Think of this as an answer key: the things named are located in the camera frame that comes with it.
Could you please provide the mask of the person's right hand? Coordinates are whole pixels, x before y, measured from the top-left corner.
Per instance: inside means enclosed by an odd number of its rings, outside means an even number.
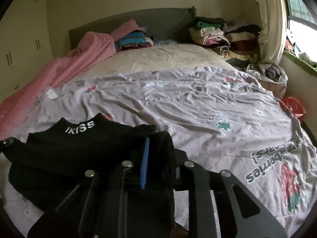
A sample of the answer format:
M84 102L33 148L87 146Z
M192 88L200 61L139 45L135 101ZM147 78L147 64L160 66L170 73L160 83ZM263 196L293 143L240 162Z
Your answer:
M170 232L170 238L187 238L188 231L180 225L174 226Z

